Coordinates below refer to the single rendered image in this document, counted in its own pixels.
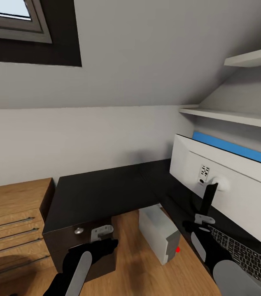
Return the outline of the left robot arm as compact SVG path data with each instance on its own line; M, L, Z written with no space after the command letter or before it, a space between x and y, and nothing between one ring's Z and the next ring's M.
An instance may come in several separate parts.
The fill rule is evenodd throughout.
M99 236L112 233L112 225L105 225L91 231L91 244L71 247L63 261L63 273L58 273L43 296L79 296L91 265L103 256L112 254L119 241Z

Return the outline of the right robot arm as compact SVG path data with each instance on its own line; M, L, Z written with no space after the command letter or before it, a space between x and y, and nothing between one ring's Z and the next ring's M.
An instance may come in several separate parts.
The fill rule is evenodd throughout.
M201 214L195 221L184 220L182 227L191 233L191 241L203 262L208 266L222 296L261 296L261 287L233 260L202 222L215 224L215 219Z

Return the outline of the monitor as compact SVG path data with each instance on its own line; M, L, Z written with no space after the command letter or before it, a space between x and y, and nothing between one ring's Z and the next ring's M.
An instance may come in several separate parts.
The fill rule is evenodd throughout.
M175 134L170 164L181 184L202 198L197 214L208 216L213 206L260 242L237 238L240 243L261 245L261 162L207 143Z

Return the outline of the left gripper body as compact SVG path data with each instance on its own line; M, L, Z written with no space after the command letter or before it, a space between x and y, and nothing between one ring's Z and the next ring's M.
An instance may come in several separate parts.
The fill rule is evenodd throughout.
M108 254L112 254L113 246L112 246L112 239L107 238L105 240L92 242L91 244L94 244L98 248L98 259L99 261L103 256L106 256Z

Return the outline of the keyboard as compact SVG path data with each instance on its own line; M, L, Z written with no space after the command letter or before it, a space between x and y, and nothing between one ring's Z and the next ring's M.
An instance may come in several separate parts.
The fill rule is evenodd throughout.
M233 260L261 287L261 255L214 227L207 226L213 238L230 252Z

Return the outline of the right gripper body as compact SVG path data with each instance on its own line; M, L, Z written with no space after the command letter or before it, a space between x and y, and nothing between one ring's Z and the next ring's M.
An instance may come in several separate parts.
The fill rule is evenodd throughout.
M185 231L192 233L192 230L197 226L204 227L210 231L210 228L207 225L197 224L195 222L191 222L188 220L186 220L186 223L185 223Z

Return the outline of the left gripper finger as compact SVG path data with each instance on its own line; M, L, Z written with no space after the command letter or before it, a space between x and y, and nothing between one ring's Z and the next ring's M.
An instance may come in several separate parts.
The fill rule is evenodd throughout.
M116 248L116 247L117 247L118 243L119 243L119 241L118 241L117 239L115 239L115 240L112 240L112 246L113 246L113 250L114 250L114 248Z

